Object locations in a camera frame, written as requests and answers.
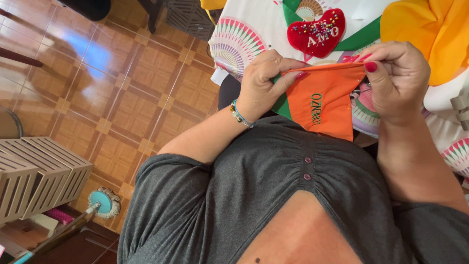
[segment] beaded bracelet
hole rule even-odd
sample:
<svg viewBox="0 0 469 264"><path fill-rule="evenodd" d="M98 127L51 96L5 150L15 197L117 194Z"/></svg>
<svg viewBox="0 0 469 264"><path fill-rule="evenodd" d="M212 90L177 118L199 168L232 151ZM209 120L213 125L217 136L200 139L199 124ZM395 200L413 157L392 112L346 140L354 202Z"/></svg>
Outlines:
<svg viewBox="0 0 469 264"><path fill-rule="evenodd" d="M248 121L246 121L246 120L239 114L238 109L236 109L236 100L237 100L237 99L235 99L235 100L231 103L231 107L230 107L230 111L233 113L233 117L236 118L236 120L237 120L239 123L241 123L241 124L247 126L248 128L253 128L254 125L256 124L256 122L254 122L254 123L249 123Z"/></svg>

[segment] tile floor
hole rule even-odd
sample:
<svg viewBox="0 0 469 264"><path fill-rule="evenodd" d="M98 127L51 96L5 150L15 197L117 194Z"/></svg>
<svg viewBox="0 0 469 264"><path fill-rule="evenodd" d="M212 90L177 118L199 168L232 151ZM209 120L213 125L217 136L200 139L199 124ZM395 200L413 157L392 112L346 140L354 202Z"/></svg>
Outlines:
<svg viewBox="0 0 469 264"><path fill-rule="evenodd" d="M99 186L121 197L122 213L95 222L120 233L139 165L184 130L213 115L218 86L207 43L165 24L153 35L137 0L113 0L91 22L55 0L0 0L0 47L42 68L0 58L0 106L31 136L50 136L95 164L78 200Z"/></svg>

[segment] mop handle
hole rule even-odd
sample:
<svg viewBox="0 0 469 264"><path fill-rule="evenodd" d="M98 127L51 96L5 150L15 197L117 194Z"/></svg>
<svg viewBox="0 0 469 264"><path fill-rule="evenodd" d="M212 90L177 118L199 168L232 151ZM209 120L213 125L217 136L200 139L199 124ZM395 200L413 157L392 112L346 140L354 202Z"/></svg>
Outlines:
<svg viewBox="0 0 469 264"><path fill-rule="evenodd" d="M86 211L81 214L79 217L73 219L72 222L70 222L68 225L64 226L63 228L59 229L57 232L55 232L50 238L48 238L46 241L44 241L42 244L40 244L38 247L36 247L33 251L28 252L24 256L22 256L18 261L15 262L15 264L23 264L25 263L28 259L30 259L36 252L38 252L41 248L45 247L49 242L52 240L56 239L58 236L60 236L65 230L69 229L71 226L73 226L76 222L78 222L80 219L85 217L86 215L92 213L96 208L98 208L101 204L97 202L93 206L89 207L86 209Z"/></svg>

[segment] heart-shaped pincushion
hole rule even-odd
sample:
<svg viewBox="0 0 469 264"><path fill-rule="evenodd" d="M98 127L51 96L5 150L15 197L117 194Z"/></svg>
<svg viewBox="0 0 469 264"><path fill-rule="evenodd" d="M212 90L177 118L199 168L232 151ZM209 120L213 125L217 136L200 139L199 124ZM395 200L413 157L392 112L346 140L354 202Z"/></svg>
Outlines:
<svg viewBox="0 0 469 264"><path fill-rule="evenodd" d="M324 58L339 42L345 30L345 17L339 8L324 12L316 21L297 21L288 27L290 45L314 57Z"/></svg>

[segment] gray top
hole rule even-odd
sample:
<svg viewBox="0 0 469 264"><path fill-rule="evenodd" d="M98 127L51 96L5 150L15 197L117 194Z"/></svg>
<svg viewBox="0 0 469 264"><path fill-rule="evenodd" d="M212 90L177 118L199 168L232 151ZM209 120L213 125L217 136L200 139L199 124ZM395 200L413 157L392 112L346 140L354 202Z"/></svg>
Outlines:
<svg viewBox="0 0 469 264"><path fill-rule="evenodd" d="M148 158L118 263L236 263L297 190L317 197L364 264L469 263L468 215L431 203L392 208L364 150L281 116L259 120L213 166L181 155Z"/></svg>

